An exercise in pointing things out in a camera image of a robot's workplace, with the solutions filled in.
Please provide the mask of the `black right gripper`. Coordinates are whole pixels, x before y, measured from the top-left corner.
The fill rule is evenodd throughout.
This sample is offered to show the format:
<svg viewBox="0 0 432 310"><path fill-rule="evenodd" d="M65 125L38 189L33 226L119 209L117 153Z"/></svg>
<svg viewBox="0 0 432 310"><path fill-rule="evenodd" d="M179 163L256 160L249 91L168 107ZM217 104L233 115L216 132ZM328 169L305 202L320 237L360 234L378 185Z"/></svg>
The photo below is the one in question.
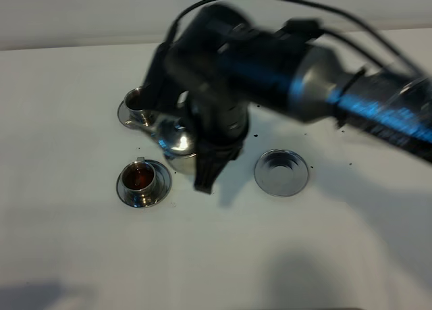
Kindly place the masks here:
<svg viewBox="0 0 432 310"><path fill-rule="evenodd" d="M220 82L205 82L200 72L182 67L176 51L160 44L148 69L140 106L184 118L195 135L194 189L210 195L229 161L237 159L248 132L247 105Z"/></svg>

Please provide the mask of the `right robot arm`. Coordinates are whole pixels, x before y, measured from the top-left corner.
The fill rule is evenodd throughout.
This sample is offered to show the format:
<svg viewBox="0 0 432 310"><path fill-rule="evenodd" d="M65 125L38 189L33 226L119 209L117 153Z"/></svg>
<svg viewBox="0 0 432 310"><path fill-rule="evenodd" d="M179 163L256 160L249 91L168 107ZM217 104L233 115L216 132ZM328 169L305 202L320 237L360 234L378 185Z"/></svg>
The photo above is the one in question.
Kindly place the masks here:
<svg viewBox="0 0 432 310"><path fill-rule="evenodd" d="M214 4L157 48L138 106L185 118L196 137L197 191L210 193L238 157L249 103L304 123L333 117L431 160L428 79L347 72L333 50L313 44L322 33L312 20L290 20L274 33L254 29L235 9Z"/></svg>

